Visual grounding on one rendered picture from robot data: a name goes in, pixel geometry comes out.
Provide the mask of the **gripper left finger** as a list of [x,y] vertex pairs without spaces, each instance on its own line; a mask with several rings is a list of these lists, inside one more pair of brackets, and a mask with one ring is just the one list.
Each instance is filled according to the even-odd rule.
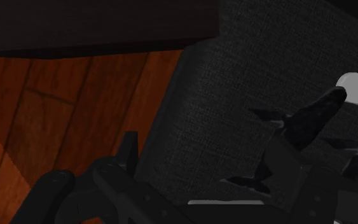
[[134,179],[138,133],[124,133],[117,154],[94,160],[80,176],[68,170],[42,175],[10,224],[194,224],[153,187]]

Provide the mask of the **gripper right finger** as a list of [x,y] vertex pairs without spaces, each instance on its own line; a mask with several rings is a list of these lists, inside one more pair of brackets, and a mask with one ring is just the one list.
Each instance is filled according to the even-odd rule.
[[282,136],[270,139],[264,160],[293,203],[287,224],[358,224],[358,177],[308,161]]

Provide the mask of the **black spiked figure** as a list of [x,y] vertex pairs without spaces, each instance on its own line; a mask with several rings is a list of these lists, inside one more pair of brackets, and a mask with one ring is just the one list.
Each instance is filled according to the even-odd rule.
[[[264,122],[279,124],[275,133],[284,136],[285,139],[296,149],[302,151],[319,135],[326,123],[337,114],[343,106],[347,92],[343,87],[334,87],[328,90],[315,102],[303,106],[294,114],[286,114],[281,111],[251,108],[256,116]],[[341,171],[344,178],[355,180],[358,177],[358,141],[323,137],[323,141],[336,150],[352,151],[352,158],[346,163]],[[253,176],[232,176],[222,179],[222,182],[231,183],[235,186],[248,188],[253,192],[269,196],[270,189],[263,181],[273,175],[273,172],[265,164],[265,154],[256,167]]]

